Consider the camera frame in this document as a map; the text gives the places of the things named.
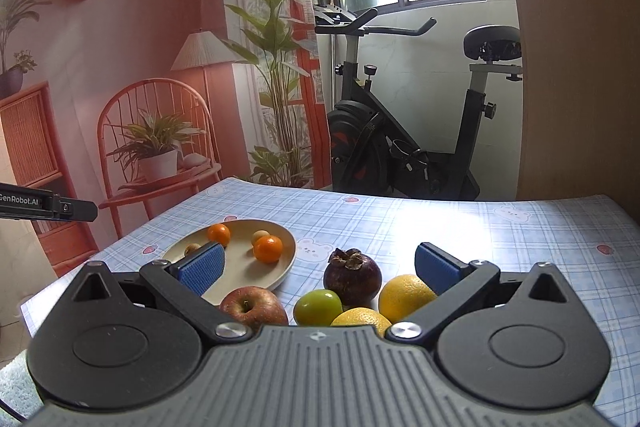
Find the triangular hole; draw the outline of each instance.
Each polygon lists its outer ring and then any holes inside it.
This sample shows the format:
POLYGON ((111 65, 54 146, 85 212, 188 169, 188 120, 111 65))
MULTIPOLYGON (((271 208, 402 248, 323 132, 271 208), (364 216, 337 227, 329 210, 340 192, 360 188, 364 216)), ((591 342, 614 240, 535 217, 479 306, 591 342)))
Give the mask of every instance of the triangular hole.
POLYGON ((543 273, 533 285, 529 297, 538 301, 566 302, 556 281, 548 273, 543 273))
POLYGON ((75 302, 97 301, 109 297, 109 290, 98 273, 87 277, 74 296, 75 302))

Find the purple plant pot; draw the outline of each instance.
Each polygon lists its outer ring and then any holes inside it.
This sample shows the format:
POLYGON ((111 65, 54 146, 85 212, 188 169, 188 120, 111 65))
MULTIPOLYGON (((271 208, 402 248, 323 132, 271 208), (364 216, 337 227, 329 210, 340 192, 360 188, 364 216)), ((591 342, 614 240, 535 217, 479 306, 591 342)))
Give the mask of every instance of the purple plant pot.
POLYGON ((14 68, 0 74, 0 100, 17 93, 22 89, 22 71, 14 68))

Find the black cable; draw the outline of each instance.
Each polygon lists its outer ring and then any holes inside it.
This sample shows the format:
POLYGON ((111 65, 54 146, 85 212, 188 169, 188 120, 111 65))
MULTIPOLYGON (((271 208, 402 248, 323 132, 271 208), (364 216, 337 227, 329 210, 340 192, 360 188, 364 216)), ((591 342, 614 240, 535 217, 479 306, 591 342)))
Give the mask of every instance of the black cable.
POLYGON ((27 421, 27 419, 24 416, 22 416, 21 414, 15 412, 11 407, 9 407, 7 404, 5 404, 2 400, 0 400, 0 409, 2 409, 5 413, 7 413, 8 415, 12 416, 16 420, 18 420, 18 422, 26 422, 27 421))

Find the red chair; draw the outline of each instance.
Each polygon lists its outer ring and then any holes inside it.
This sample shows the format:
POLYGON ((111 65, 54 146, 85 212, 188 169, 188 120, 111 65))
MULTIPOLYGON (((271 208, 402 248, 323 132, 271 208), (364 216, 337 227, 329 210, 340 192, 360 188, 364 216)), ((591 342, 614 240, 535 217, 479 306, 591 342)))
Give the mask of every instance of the red chair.
POLYGON ((104 190, 107 195, 107 199, 98 208, 108 208, 111 211, 119 239, 123 236, 120 215, 118 214, 120 206, 142 202, 147 217, 152 219, 150 200, 153 198, 185 188, 188 188, 194 195, 219 182, 222 175, 209 108, 193 87, 170 78, 141 80, 125 87, 107 103, 98 118, 98 153, 104 179, 104 190), (182 154, 186 156, 190 153, 198 153, 209 159, 210 166, 204 171, 195 169, 196 173, 193 176, 155 190, 144 191, 142 188, 117 188, 114 190, 114 186, 122 187, 134 184, 140 179, 138 165, 135 162, 125 168, 123 160, 116 161, 114 156, 107 156, 108 153, 126 142, 126 138, 123 136, 124 129, 120 126, 137 123, 140 109, 151 114, 183 114, 185 120, 191 121, 194 127, 203 129, 205 134, 193 136, 193 143, 182 146, 182 154))

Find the plant pot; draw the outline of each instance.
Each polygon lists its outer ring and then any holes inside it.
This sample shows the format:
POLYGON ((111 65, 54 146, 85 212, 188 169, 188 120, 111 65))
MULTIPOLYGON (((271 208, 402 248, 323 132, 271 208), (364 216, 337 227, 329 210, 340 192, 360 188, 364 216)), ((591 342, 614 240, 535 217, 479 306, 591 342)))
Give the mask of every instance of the plant pot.
POLYGON ((22 77, 20 68, 12 68, 0 74, 0 100, 16 94, 22 89, 22 77))
POLYGON ((170 178, 178 173, 178 151, 174 149, 152 158, 141 158, 138 167, 147 182, 170 178))

